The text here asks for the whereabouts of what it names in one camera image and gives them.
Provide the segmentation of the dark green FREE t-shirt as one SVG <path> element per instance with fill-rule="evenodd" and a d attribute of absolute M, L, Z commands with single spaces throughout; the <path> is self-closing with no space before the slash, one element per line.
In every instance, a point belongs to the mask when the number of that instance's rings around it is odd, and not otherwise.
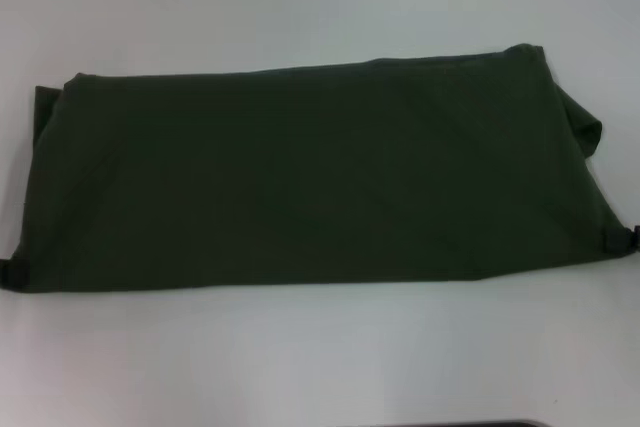
<path fill-rule="evenodd" d="M 473 281 L 612 258 L 542 48 L 35 93 L 23 293 Z"/>

